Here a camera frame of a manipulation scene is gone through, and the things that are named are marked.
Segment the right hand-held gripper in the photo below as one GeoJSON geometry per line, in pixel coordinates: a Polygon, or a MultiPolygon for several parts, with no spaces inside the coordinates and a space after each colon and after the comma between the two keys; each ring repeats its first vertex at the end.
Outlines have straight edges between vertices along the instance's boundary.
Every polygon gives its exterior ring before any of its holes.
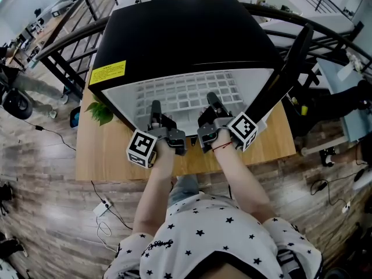
{"type": "Polygon", "coordinates": [[[258,126],[244,113],[233,116],[222,104],[214,92],[207,94],[209,107],[198,118],[197,135],[203,153],[212,150],[219,136],[219,131],[226,129],[230,132],[231,142],[236,149],[243,152],[255,140],[258,126]]]}

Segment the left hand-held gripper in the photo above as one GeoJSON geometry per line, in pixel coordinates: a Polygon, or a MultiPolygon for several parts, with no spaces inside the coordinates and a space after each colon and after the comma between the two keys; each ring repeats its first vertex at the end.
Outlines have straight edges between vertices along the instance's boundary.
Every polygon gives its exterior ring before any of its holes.
{"type": "Polygon", "coordinates": [[[135,130],[126,149],[127,159],[144,168],[151,168],[156,160],[157,142],[165,142],[175,150],[176,155],[187,153],[185,132],[177,124],[162,114],[161,103],[154,100],[151,106],[150,122],[146,131],[135,130]]]}

